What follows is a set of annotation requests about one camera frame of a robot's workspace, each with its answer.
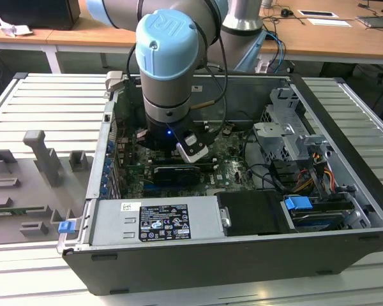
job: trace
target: floor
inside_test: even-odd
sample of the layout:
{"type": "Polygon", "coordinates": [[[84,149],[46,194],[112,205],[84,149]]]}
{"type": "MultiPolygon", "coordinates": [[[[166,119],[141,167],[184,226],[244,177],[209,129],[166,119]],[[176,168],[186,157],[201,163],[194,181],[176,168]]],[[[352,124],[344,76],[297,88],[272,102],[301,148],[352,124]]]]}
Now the floor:
{"type": "MultiPolygon", "coordinates": [[[[59,57],[66,73],[106,73],[110,70],[124,70],[127,59],[127,55],[107,54],[109,68],[105,69],[101,66],[99,54],[61,52],[59,57]]],[[[280,73],[286,73],[286,68],[288,67],[294,67],[294,72],[302,76],[318,77],[322,63],[285,61],[282,68],[280,68],[280,73]]],[[[343,70],[342,68],[335,66],[331,68],[331,71],[341,71],[343,70]]],[[[131,64],[131,70],[134,72],[138,70],[134,59],[131,64]]],[[[16,72],[50,73],[50,68],[43,52],[0,51],[0,93],[16,72]]],[[[383,80],[381,84],[378,84],[377,73],[379,72],[379,69],[371,65],[357,65],[353,75],[346,79],[352,89],[371,107],[383,91],[383,80]]],[[[375,111],[379,112],[382,109],[383,96],[377,103],[375,111]]]]}

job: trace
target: warning label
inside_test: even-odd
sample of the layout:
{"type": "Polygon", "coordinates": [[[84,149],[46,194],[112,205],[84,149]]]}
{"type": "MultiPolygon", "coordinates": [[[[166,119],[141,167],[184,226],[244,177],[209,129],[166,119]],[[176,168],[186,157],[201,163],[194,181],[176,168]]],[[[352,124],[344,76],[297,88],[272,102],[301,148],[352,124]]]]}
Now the warning label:
{"type": "Polygon", "coordinates": [[[180,240],[191,237],[187,205],[140,207],[140,241],[180,240]]]}

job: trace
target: desk leg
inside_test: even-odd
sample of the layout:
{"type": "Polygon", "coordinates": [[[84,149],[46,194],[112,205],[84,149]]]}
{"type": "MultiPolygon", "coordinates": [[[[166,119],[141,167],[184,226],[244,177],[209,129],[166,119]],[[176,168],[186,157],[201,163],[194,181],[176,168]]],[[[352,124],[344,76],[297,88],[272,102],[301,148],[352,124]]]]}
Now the desk leg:
{"type": "Polygon", "coordinates": [[[108,61],[107,61],[107,55],[105,53],[100,53],[101,56],[101,63],[102,63],[102,68],[108,68],[108,61]]]}
{"type": "Polygon", "coordinates": [[[255,67],[255,73],[267,73],[269,63],[273,60],[274,54],[261,54],[257,67],[255,67]]]}
{"type": "Polygon", "coordinates": [[[42,47],[43,52],[47,56],[47,60],[50,64],[50,69],[52,73],[64,73],[64,68],[61,65],[60,61],[57,58],[57,48],[56,46],[47,45],[42,47]]]}

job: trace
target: yellow wire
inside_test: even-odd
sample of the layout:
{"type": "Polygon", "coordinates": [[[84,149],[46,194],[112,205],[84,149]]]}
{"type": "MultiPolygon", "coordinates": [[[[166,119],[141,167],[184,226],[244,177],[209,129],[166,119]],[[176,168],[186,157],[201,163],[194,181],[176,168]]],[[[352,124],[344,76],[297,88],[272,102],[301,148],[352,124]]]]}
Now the yellow wire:
{"type": "Polygon", "coordinates": [[[312,183],[313,183],[312,178],[310,178],[309,180],[306,181],[306,183],[304,183],[303,185],[301,185],[297,189],[295,189],[294,192],[297,193],[298,191],[303,190],[304,188],[308,187],[312,183]]]}

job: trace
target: robotic arm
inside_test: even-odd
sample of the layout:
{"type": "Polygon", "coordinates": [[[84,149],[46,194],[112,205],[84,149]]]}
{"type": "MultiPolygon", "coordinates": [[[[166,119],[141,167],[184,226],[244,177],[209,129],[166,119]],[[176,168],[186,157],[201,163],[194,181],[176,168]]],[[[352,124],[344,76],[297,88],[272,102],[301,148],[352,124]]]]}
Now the robotic arm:
{"type": "Polygon", "coordinates": [[[244,0],[251,6],[243,5],[243,12],[241,6],[236,6],[237,0],[229,2],[232,9],[227,14],[227,0],[87,0],[96,20],[136,32],[135,55],[140,68],[147,132],[164,146],[176,146],[188,163],[205,156],[207,145],[213,141],[199,135],[188,115],[194,71],[206,64],[211,45],[211,55],[221,58],[216,53],[222,44],[216,42],[221,39],[226,16],[229,21],[223,26],[227,32],[224,35],[231,48],[239,45],[239,52],[252,47],[262,27],[262,21],[258,22],[261,1],[244,0]],[[256,14],[254,23],[240,18],[244,14],[250,18],[256,14]],[[235,39],[241,36],[243,42],[235,39]]]}

